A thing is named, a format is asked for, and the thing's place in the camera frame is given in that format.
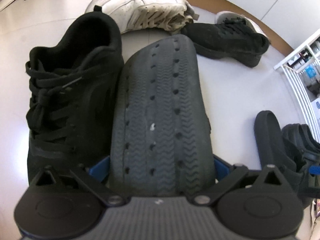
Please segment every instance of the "white floor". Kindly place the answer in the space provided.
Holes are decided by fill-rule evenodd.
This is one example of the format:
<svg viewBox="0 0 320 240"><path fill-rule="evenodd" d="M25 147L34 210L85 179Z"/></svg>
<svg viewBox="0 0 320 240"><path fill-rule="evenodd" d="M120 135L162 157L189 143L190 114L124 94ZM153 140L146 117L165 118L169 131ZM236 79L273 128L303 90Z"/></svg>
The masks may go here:
<svg viewBox="0 0 320 240"><path fill-rule="evenodd" d="M28 127L31 93L25 62L35 46L54 46L91 0L17 0L0 12L0 240L20 237L13 210L28 187ZM213 23L214 14L196 8L199 22ZM123 35L123 54L134 52L168 34L143 30ZM209 116L213 152L230 163L260 169L253 123L261 110L273 111L281 126L304 122L284 77L273 66L284 56L273 47L253 69L233 59L198 56L201 89ZM298 237L310 234L309 211Z"/></svg>

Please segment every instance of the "blue object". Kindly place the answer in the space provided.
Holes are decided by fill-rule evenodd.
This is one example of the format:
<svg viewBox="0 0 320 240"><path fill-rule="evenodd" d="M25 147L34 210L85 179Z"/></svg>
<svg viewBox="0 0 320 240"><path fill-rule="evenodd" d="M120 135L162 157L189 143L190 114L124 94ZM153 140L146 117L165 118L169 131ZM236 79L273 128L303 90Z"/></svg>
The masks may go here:
<svg viewBox="0 0 320 240"><path fill-rule="evenodd" d="M109 164L110 157L108 156L90 168L88 173L97 181L102 182L109 175Z"/></svg>
<svg viewBox="0 0 320 240"><path fill-rule="evenodd" d="M309 168L309 173L313 175L320 175L320 166L313 165Z"/></svg>
<svg viewBox="0 0 320 240"><path fill-rule="evenodd" d="M316 71L313 69L313 67L311 65L309 65L307 68L306 68L306 73L308 74L308 77L309 78L313 78L316 76Z"/></svg>
<svg viewBox="0 0 320 240"><path fill-rule="evenodd" d="M223 179L230 173L230 168L217 159L214 159L214 166L216 168L217 180Z"/></svg>

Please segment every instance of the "brown baseboard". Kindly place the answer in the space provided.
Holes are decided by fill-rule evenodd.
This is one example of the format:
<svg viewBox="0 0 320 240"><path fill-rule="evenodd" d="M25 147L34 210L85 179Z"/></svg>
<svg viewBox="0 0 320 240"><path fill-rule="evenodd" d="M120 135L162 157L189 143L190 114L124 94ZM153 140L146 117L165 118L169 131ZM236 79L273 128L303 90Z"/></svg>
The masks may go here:
<svg viewBox="0 0 320 240"><path fill-rule="evenodd" d="M245 10L240 7L234 5L233 3L227 0L187 0L191 5L205 9L212 13L218 13L220 11L232 11L235 13L243 14L246 17L252 19L255 23L259 25L259 27L263 30L263 32L268 36L271 41L271 45L281 52L283 55L287 56L292 51L293 48L290 47L288 43L286 43L278 34L276 34L273 30L271 30L267 25L261 22L256 17L252 16Z"/></svg>

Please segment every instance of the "black sneaker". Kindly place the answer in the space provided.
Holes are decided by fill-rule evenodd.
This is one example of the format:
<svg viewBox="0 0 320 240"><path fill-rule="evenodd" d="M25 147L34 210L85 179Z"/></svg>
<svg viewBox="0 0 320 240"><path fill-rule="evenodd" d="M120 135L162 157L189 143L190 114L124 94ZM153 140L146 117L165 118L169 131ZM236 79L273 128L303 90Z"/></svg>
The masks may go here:
<svg viewBox="0 0 320 240"><path fill-rule="evenodd" d="M232 57L251 68L269 48L268 38L254 32L244 19L188 24L181 33L193 41L198 54L212 59Z"/></svg>
<svg viewBox="0 0 320 240"><path fill-rule="evenodd" d="M119 28L99 11L76 19L57 46L31 50L29 182L46 165L90 169L109 155L123 66Z"/></svg>

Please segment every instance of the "dirty white shoe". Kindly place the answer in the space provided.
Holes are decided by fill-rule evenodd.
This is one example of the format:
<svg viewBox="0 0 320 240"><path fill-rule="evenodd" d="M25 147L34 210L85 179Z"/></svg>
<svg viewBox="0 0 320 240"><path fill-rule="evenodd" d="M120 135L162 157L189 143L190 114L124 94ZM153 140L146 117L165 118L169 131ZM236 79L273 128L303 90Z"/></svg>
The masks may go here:
<svg viewBox="0 0 320 240"><path fill-rule="evenodd" d="M218 12L216 14L215 23L220 24L220 23L223 23L226 19L232 20L232 19L237 19L237 18L245 19L247 26L250 27L254 32L260 33L260 34L268 37L253 20L245 17L244 15L237 14L234 12L229 12L229 11Z"/></svg>
<svg viewBox="0 0 320 240"><path fill-rule="evenodd" d="M92 0L85 12L95 5L115 20L121 33L157 27L175 34L199 17L186 0Z"/></svg>

